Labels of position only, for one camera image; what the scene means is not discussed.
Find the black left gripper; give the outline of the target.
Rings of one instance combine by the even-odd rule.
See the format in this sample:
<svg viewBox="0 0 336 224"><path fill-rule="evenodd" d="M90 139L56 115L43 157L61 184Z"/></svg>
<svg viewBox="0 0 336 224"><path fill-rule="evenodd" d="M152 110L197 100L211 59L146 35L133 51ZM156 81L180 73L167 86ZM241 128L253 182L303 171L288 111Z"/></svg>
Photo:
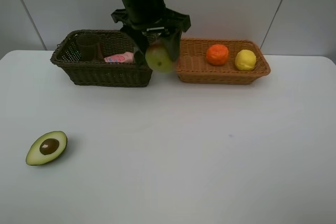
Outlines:
<svg viewBox="0 0 336 224"><path fill-rule="evenodd" d="M124 9L116 9L111 17L115 23L124 24L120 32L134 42L135 63L145 64L145 53L149 43L142 32L147 31L161 33L160 42L167 49L170 59L177 61L180 57L182 32L188 31L191 27L190 16L166 8L164 0L122 0L122 2Z"/></svg>

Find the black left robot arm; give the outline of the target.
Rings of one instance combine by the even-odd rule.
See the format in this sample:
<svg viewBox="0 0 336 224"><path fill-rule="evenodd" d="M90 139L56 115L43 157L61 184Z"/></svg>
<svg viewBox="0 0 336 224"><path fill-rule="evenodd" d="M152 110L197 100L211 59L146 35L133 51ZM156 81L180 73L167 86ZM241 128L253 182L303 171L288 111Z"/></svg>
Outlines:
<svg viewBox="0 0 336 224"><path fill-rule="evenodd" d="M111 17L115 23L123 23L120 32L134 42L137 48L135 63L145 63L145 53L150 46L148 38L156 36L170 54L173 62L180 56L182 33L191 27L189 15L181 14L165 6L164 0L122 0L124 9L117 9Z"/></svg>

